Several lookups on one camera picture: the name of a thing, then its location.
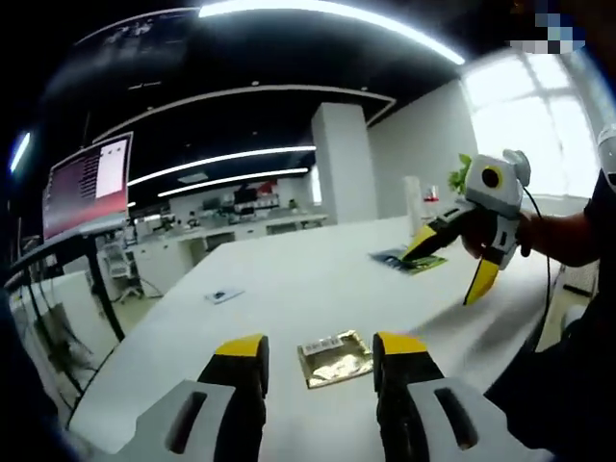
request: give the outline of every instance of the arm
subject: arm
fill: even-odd
[[[590,221],[584,213],[563,218],[525,215],[518,239],[524,256],[534,249],[568,267],[581,267],[599,259]]]

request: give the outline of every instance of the white pillar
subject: white pillar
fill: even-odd
[[[372,152],[360,106],[322,103],[312,119],[322,205],[337,223],[377,219]]]

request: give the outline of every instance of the chair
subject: chair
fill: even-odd
[[[137,277],[137,272],[133,270],[133,266],[122,246],[118,243],[105,244],[103,245],[103,254],[109,275],[113,279],[125,279],[128,284],[117,301],[124,304],[124,299],[128,295],[136,295],[142,298],[143,292],[131,284]]]

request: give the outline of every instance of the small white card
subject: small white card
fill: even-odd
[[[219,291],[205,295],[205,297],[215,305],[218,305],[219,303],[227,301],[234,296],[238,296],[243,293],[244,291],[241,291],[239,289],[220,289]]]
[[[301,350],[303,351],[304,356],[310,356],[311,354],[321,353],[327,349],[334,349],[341,347],[342,345],[343,341],[338,337],[328,337],[312,344],[302,345]]]

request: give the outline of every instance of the monitor screen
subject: monitor screen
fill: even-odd
[[[248,188],[245,190],[237,190],[233,192],[236,204],[245,204],[246,202],[254,202],[257,200],[257,190]]]
[[[82,149],[54,165],[43,192],[43,237],[110,218],[127,217],[127,173],[132,133]]]

